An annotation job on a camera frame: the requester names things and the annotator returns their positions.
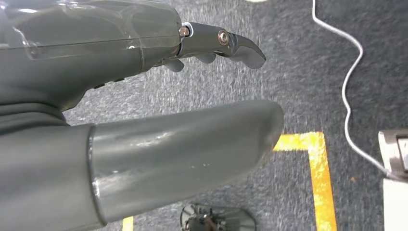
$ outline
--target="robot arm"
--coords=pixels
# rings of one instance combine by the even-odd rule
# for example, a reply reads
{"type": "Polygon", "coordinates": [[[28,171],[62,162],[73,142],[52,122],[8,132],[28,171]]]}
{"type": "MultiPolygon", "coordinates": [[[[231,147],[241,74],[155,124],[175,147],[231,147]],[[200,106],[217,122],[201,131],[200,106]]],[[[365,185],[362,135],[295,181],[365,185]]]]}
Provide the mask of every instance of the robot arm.
{"type": "Polygon", "coordinates": [[[106,82],[215,55],[265,62],[153,0],[0,1],[0,230],[90,230],[245,177],[280,136],[276,103],[75,127],[62,114],[106,82]]]}

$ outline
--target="metal base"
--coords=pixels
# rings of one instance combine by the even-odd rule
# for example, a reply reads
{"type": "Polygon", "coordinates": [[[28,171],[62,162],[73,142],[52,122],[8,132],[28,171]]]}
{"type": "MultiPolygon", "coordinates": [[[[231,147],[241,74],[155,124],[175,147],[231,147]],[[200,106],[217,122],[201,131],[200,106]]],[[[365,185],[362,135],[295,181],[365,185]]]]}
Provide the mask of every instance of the metal base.
{"type": "Polygon", "coordinates": [[[380,131],[378,142],[384,167],[408,180],[408,129],[380,131]]]}
{"type": "Polygon", "coordinates": [[[185,206],[180,215],[183,231],[256,231],[255,220],[240,208],[185,206]]]}

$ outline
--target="gray carpet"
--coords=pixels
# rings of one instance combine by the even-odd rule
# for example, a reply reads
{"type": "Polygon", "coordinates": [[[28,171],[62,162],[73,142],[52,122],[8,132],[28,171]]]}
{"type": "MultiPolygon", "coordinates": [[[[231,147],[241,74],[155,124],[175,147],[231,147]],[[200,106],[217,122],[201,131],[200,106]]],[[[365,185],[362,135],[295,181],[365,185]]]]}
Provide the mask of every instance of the gray carpet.
{"type": "MultiPolygon", "coordinates": [[[[382,175],[347,146],[343,78],[357,56],[346,40],[318,27],[311,0],[171,0],[183,21],[222,26],[260,44],[260,70],[218,58],[186,60],[177,74],[163,67],[90,90],[65,113],[71,124],[176,113],[247,99],[269,99],[285,111],[285,132],[323,131],[328,148],[338,230],[382,230],[382,175]]],[[[352,138],[380,158],[380,129],[408,127],[408,1],[318,0],[318,17],[359,39],[365,57],[350,81],[352,138]]],[[[275,153],[246,184],[224,186],[189,200],[242,206],[259,230],[313,230],[307,154],[275,153]]],[[[135,230],[179,230],[176,203],[135,217],[135,230]]],[[[121,223],[103,230],[116,231],[121,223]]]]}

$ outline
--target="screw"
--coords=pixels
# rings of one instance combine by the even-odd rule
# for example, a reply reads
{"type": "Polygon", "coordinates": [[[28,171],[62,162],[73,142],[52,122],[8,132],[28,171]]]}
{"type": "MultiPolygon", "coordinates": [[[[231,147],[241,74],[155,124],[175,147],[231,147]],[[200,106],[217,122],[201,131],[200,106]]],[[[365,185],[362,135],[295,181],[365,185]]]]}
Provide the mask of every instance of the screw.
{"type": "Polygon", "coordinates": [[[190,33],[189,29],[187,27],[182,27],[179,29],[178,33],[180,34],[180,36],[182,37],[187,37],[190,33]]]}
{"type": "Polygon", "coordinates": [[[220,30],[218,32],[218,41],[221,45],[228,44],[228,33],[225,30],[220,30]]]}

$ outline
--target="metal screw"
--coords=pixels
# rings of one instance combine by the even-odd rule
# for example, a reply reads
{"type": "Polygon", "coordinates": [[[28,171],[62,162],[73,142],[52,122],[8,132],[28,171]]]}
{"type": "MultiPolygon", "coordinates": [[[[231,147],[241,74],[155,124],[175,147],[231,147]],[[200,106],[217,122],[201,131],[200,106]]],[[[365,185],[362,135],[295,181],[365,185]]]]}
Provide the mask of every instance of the metal screw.
{"type": "Polygon", "coordinates": [[[186,36],[189,35],[190,32],[189,32],[189,29],[187,27],[183,26],[182,28],[179,29],[178,33],[180,34],[180,36],[186,37],[186,36]]]}
{"type": "Polygon", "coordinates": [[[225,30],[220,30],[218,32],[218,41],[221,45],[227,45],[228,44],[228,33],[225,30]]]}

